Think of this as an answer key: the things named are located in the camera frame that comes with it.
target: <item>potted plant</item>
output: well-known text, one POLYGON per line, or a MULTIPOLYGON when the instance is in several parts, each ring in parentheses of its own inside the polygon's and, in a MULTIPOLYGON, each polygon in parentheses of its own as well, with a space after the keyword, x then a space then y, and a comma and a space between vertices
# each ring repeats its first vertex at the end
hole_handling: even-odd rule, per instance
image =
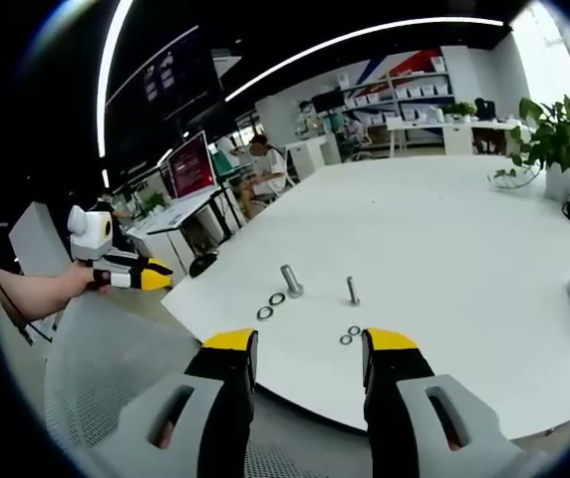
POLYGON ((155 192, 143 202, 142 210, 144 214, 150 214, 151 212, 158 210, 157 208, 164 209, 165 207, 167 207, 167 203, 165 202, 163 194, 155 192))
POLYGON ((452 103, 450 105, 440 105, 438 108, 440 108, 440 110, 442 111, 442 114, 444 115, 444 120, 446 122, 453 122, 454 115, 457 114, 457 108, 455 103, 452 103))
MULTIPOLYGON (((527 124, 530 120, 534 129, 530 140, 522 138, 521 126, 511 131, 519 150, 508 156, 513 164, 530 170, 538 166, 546 169, 545 196, 560 202, 570 198, 570 98, 552 107, 538 105, 528 98, 520 101, 520 117, 527 124)), ((500 169, 494 177, 515 176, 515 171, 500 169)))
POLYGON ((471 115, 475 114, 475 107, 466 102, 442 105, 439 108, 442 110, 446 122, 453 122, 455 118, 460 118, 463 122, 471 122, 471 115))
POLYGON ((462 122, 471 122, 471 116, 475 115, 475 106, 467 102, 460 102, 455 106, 457 113, 462 117, 462 122))

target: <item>metal bolt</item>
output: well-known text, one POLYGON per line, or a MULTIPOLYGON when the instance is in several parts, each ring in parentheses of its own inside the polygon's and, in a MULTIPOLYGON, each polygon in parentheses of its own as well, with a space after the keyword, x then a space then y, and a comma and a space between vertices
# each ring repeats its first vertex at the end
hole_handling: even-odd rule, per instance
POLYGON ((296 280, 292 268, 288 264, 285 264, 281 267, 281 273, 287 283, 287 295, 292 299, 301 297, 303 295, 303 286, 296 280))
POLYGON ((358 298, 358 294, 356 293, 356 282, 354 282, 354 278, 352 276, 347 278, 347 287, 349 288, 349 296, 352 306, 360 306, 361 300, 358 298))

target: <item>red monitor screen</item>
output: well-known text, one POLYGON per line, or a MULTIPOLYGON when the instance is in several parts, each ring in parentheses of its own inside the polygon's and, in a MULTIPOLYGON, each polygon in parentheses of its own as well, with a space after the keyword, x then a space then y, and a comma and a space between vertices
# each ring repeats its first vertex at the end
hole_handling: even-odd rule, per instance
POLYGON ((214 171, 203 131, 177 149, 167 163, 176 197, 214 185, 214 171))

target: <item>small plant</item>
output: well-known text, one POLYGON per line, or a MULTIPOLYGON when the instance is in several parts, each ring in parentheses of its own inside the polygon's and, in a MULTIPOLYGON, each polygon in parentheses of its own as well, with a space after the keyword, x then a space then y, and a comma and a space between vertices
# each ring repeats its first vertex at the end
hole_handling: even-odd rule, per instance
POLYGON ((163 194, 161 194, 160 192, 155 192, 151 194, 149 198, 143 202, 142 210, 145 214, 148 214, 152 210, 154 210, 157 206, 162 206, 162 207, 167 206, 165 198, 163 197, 163 194))
POLYGON ((460 102, 455 106, 457 107, 457 113, 462 117, 475 115, 475 106, 471 103, 460 102))
POLYGON ((442 110, 444 115, 460 115, 461 117, 464 117, 466 115, 475 114, 475 107, 465 102, 442 105, 439 108, 442 110))
POLYGON ((455 103, 452 103, 450 105, 441 105, 438 108, 442 110, 443 115, 457 115, 457 109, 455 103))
MULTIPOLYGON (((569 169, 570 98, 564 96, 563 102, 556 102, 552 107, 544 104, 538 105, 528 98, 523 98, 520 101, 519 109, 520 117, 525 123, 532 120, 535 129, 532 130, 531 138, 528 141, 522 139, 521 126, 511 131, 511 137, 519 145, 517 152, 508 154, 513 164, 518 167, 525 167, 526 171, 535 166, 539 167, 539 170, 549 168, 554 163, 558 163, 562 171, 569 169)), ((495 172, 494 178, 515 177, 516 175, 515 169, 509 171, 499 169, 495 172)))

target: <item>white t-shirt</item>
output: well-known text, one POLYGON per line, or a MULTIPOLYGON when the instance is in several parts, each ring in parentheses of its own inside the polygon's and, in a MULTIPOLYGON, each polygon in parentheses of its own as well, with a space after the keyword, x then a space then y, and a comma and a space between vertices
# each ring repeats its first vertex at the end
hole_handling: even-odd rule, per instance
POLYGON ((285 173, 287 172, 287 163, 285 159, 276 149, 268 149, 267 154, 257 157, 254 162, 254 172, 260 176, 267 173, 278 174, 283 173, 282 176, 275 177, 269 181, 265 181, 278 192, 285 188, 285 173))
POLYGON ((365 135, 365 127, 358 120, 348 119, 347 134, 350 137, 361 138, 365 135))

